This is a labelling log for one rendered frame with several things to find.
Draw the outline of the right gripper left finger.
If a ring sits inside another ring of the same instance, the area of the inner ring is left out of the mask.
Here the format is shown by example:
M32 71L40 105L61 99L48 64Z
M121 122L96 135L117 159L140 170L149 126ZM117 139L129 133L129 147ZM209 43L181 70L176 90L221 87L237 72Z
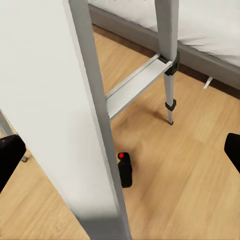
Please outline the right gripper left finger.
M0 138L0 193L26 152L26 144L14 134Z

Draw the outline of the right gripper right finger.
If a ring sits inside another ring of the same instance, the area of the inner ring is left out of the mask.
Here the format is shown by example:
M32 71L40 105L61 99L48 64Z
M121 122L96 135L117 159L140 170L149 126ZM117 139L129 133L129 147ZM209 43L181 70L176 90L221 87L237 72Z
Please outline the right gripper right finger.
M240 135L228 133L223 150L240 173Z

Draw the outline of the camera tripod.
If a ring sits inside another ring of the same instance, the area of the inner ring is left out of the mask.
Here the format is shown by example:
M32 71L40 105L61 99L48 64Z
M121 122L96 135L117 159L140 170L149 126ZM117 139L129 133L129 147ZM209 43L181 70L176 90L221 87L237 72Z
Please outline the camera tripod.
M87 0L0 0L0 131L9 120L90 240L132 240L110 122L163 75L174 124L179 0L154 4L160 53L105 95Z

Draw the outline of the digital camera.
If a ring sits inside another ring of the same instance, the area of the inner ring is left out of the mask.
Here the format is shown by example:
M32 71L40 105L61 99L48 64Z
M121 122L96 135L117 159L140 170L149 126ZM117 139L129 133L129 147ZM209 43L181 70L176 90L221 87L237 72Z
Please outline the digital camera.
M119 153L117 159L119 160L118 169L122 187L130 188L133 185L133 168L131 166L130 155L127 152Z

